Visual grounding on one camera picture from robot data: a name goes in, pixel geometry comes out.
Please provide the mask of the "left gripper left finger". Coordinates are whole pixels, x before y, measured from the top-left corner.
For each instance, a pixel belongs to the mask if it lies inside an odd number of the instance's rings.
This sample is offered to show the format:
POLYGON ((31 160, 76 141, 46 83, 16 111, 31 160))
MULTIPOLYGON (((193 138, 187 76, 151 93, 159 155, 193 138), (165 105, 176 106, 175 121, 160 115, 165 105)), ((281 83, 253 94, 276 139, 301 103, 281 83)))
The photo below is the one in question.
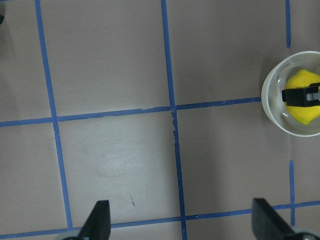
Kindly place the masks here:
POLYGON ((79 240, 108 240, 110 235, 110 204, 108 200, 99 200, 96 202, 77 238, 79 240))

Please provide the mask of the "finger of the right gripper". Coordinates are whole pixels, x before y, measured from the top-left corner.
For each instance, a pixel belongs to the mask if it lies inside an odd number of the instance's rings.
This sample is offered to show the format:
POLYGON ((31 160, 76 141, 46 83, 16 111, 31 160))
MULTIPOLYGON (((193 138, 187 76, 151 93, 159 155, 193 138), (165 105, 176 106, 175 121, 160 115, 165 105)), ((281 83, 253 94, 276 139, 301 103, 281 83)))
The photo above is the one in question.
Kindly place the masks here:
POLYGON ((284 89, 282 101, 290 107, 316 107, 320 105, 320 83, 309 86, 284 89))

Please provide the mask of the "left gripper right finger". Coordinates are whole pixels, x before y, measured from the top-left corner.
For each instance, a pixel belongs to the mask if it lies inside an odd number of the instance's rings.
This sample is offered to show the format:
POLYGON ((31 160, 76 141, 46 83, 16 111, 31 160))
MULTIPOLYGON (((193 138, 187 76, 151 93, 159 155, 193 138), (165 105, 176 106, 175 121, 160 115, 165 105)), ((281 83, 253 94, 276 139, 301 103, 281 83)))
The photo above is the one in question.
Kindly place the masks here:
POLYGON ((299 240, 300 235, 283 220, 264 198, 253 198, 251 229, 257 240, 299 240))

